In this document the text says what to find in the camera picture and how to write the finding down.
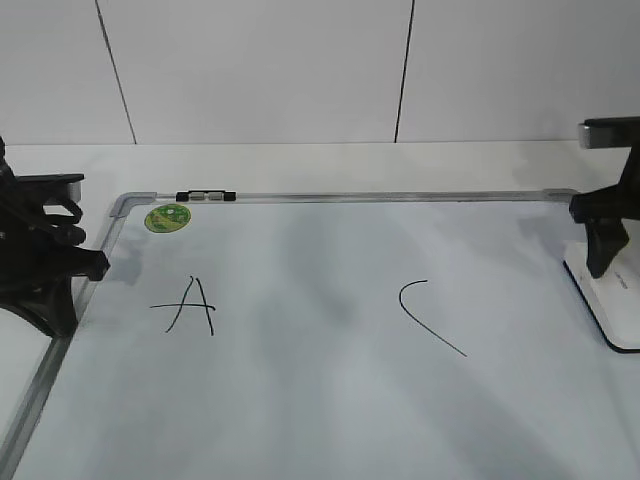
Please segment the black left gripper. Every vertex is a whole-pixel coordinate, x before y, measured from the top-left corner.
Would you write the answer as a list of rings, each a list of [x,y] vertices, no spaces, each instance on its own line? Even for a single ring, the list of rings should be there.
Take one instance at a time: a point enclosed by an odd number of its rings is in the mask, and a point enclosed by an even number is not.
[[[100,281],[109,269],[101,250],[81,247],[79,202],[48,205],[30,198],[1,160],[1,308],[44,335],[68,338],[78,326],[72,277]]]

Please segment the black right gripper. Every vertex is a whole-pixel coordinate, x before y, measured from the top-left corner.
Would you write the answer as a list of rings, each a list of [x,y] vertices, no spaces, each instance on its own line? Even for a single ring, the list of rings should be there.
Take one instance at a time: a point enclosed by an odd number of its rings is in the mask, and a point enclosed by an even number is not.
[[[586,266],[599,279],[629,242],[621,219],[639,219],[639,146],[631,148],[617,184],[574,195],[569,212],[576,223],[586,223]]]

